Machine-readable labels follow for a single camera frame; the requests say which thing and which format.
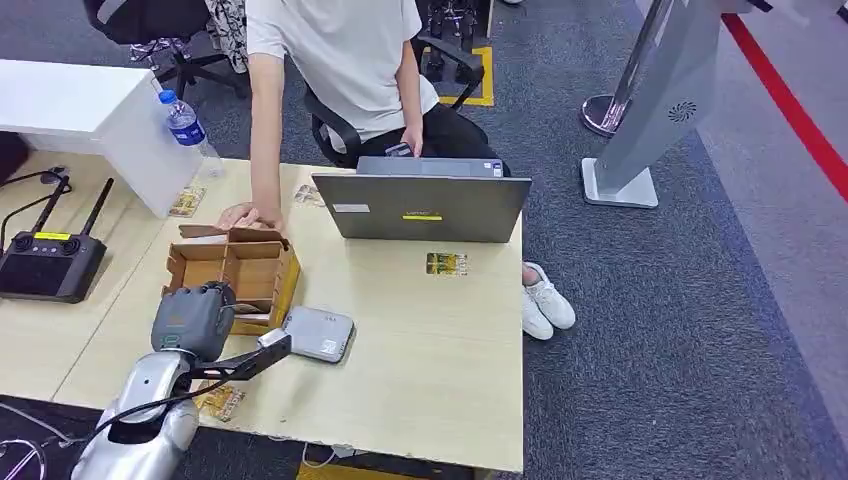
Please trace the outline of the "person's left hand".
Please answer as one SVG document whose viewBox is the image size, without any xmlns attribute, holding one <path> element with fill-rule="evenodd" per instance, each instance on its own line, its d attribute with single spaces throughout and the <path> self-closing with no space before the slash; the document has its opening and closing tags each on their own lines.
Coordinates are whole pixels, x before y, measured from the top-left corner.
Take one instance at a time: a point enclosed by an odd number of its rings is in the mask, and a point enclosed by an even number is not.
<svg viewBox="0 0 848 480">
<path fill-rule="evenodd" d="M 405 143 L 414 157 L 420 157 L 423 150 L 423 123 L 421 121 L 409 123 L 401 136 L 401 143 Z"/>
</svg>

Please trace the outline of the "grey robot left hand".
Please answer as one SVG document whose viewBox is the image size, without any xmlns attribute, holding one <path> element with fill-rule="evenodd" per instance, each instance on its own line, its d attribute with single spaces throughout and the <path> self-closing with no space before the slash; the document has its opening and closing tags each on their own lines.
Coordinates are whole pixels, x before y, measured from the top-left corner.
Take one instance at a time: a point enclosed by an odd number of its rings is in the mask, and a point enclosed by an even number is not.
<svg viewBox="0 0 848 480">
<path fill-rule="evenodd" d="M 165 293 L 152 325 L 153 350 L 179 350 L 201 362 L 216 361 L 232 330 L 235 304 L 233 289 L 221 281 Z"/>
</svg>

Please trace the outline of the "person's right hand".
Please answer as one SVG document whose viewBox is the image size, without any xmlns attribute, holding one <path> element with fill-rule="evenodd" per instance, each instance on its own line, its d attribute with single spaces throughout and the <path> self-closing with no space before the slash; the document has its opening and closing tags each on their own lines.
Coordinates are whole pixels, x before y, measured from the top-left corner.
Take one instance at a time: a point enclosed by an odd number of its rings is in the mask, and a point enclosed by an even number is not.
<svg viewBox="0 0 848 480">
<path fill-rule="evenodd" d="M 284 221 L 279 209 L 257 208 L 252 202 L 243 202 L 225 209 L 215 227 L 220 230 L 233 228 L 272 229 L 283 231 Z"/>
</svg>

